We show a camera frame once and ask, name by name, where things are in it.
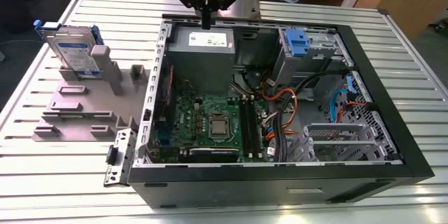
slotted table surface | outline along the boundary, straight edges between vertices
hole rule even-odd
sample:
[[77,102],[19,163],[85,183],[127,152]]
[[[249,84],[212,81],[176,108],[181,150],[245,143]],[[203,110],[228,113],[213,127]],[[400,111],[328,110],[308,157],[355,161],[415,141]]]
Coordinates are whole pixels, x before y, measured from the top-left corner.
[[[179,0],[72,0],[60,22],[100,28],[121,68],[151,69],[161,14],[192,14]],[[448,222],[447,90],[388,15],[261,2],[264,19],[351,25],[436,176],[339,205],[152,210],[132,188],[103,188],[105,142],[33,142],[61,79],[45,44],[0,114],[0,221],[43,223]]]

ram slot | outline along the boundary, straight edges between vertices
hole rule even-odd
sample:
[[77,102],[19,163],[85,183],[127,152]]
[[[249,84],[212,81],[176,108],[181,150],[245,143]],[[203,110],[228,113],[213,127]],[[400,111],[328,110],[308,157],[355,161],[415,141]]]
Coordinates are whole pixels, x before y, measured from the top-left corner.
[[252,155],[251,149],[252,149],[252,144],[249,142],[251,136],[249,136],[249,127],[248,127],[248,120],[249,118],[247,117],[247,101],[243,99],[239,102],[240,104],[240,129],[241,129],[241,137],[243,137],[243,153],[244,156],[248,157],[249,154]]
[[257,129],[257,113],[253,106],[253,100],[247,101],[245,103],[247,117],[248,117],[248,130],[249,130],[249,142],[251,142],[251,152],[253,157],[260,155],[260,137]]

open computer tower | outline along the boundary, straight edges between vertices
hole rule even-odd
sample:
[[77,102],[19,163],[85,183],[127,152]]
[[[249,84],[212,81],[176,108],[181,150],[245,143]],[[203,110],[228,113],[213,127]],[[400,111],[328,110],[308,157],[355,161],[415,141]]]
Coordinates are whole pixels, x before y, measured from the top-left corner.
[[151,207],[355,202],[433,176],[351,27],[164,16],[105,186]]

power supply label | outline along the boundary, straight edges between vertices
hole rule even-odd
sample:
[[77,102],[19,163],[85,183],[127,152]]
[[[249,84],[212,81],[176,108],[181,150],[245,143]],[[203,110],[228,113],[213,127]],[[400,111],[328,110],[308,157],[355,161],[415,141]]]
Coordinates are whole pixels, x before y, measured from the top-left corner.
[[89,56],[89,46],[84,43],[57,43],[67,64],[81,78],[97,78],[100,68]]
[[227,47],[227,36],[221,33],[189,33],[189,46]]

motherboard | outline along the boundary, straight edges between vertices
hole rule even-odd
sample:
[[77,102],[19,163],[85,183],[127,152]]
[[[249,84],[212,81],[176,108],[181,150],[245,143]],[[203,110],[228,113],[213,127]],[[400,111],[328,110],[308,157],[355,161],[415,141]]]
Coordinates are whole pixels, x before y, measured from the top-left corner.
[[251,98],[179,96],[172,132],[169,135],[159,132],[160,146],[152,148],[152,152],[159,152],[160,162],[176,163],[187,156],[199,159],[196,163],[263,161],[257,123],[265,117],[265,107],[265,101]]

